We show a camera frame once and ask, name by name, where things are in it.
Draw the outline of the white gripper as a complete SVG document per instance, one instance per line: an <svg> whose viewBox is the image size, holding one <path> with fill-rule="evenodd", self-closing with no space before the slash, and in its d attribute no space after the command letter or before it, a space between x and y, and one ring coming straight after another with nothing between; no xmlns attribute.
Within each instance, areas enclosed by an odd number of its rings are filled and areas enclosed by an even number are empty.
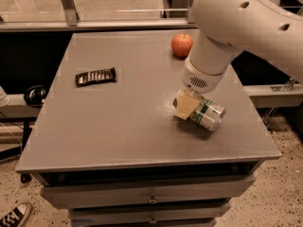
<svg viewBox="0 0 303 227"><path fill-rule="evenodd" d="M184 86L198 94L213 91L226 71L226 62L198 61L193 62L190 58L185 60L181 73ZM178 93L174 99L175 115L183 120L193 113L200 100L185 93Z"/></svg>

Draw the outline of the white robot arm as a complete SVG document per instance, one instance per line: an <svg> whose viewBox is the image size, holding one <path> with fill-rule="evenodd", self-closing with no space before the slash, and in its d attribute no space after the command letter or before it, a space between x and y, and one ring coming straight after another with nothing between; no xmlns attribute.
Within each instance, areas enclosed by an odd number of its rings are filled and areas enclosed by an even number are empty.
<svg viewBox="0 0 303 227"><path fill-rule="evenodd" d="M303 79L303 19L277 0L193 0L199 28L182 69L184 88L174 99L175 115L186 120L213 91L226 67L248 51L300 82Z"/></svg>

